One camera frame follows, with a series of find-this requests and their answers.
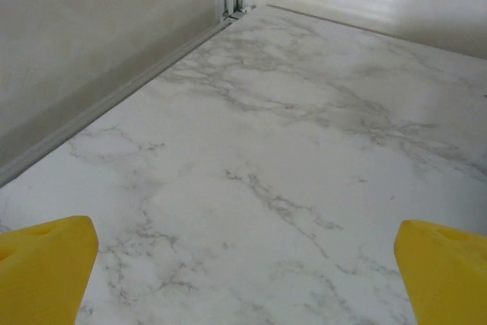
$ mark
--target white marble surface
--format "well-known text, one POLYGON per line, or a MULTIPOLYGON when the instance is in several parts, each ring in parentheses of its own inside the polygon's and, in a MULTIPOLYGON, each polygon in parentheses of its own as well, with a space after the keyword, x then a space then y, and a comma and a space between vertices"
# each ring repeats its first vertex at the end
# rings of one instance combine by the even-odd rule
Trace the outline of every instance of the white marble surface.
POLYGON ((413 324, 408 218, 487 234, 487 62, 258 8, 0 189, 92 217, 78 324, 413 324))

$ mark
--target yellow plastic piece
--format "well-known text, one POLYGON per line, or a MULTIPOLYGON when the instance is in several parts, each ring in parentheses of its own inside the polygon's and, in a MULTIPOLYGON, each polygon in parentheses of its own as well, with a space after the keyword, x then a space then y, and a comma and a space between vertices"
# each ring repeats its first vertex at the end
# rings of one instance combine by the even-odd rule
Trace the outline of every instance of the yellow plastic piece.
POLYGON ((487 324, 487 237, 405 221, 394 251, 418 325, 487 324))
POLYGON ((74 216, 0 235, 0 324, 74 324, 98 239, 74 216))

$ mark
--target floor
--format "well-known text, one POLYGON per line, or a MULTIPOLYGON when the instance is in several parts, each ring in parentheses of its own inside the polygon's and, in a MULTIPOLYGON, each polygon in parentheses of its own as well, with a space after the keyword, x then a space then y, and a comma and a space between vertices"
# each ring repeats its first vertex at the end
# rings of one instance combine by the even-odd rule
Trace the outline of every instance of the floor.
POLYGON ((0 189, 89 215, 78 324, 413 324, 402 220, 487 234, 487 62, 258 8, 0 189))

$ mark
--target baseboard trim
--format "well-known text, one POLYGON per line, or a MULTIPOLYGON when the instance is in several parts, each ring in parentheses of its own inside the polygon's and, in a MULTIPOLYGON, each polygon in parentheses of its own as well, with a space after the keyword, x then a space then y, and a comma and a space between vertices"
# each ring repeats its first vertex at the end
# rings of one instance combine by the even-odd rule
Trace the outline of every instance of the baseboard trim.
POLYGON ((52 150, 58 148, 64 142, 68 141, 76 133, 90 125, 93 121, 103 116, 106 112, 114 108, 117 104, 124 101, 127 97, 134 94, 138 89, 146 85, 174 63, 178 62, 188 53, 212 38, 217 33, 231 25, 231 20, 224 20, 217 26, 202 33, 197 38, 185 43, 168 56, 153 64, 134 78, 130 79, 123 86, 117 88, 114 92, 108 94, 105 98, 98 101, 93 106, 87 108, 84 112, 77 115, 74 119, 66 123, 55 132, 49 134, 39 143, 36 143, 24 153, 20 154, 12 161, 0 168, 0 186, 15 179, 26 169, 34 165, 40 159, 48 155, 52 150))

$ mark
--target yellow object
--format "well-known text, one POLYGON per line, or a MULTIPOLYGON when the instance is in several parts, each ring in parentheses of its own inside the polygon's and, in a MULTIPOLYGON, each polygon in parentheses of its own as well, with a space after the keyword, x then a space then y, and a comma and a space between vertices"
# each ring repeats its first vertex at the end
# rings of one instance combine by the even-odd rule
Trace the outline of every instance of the yellow object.
POLYGON ((394 251, 418 325, 487 324, 487 237, 405 221, 394 251))
POLYGON ((98 251, 88 217, 0 235, 0 324, 74 324, 98 251))

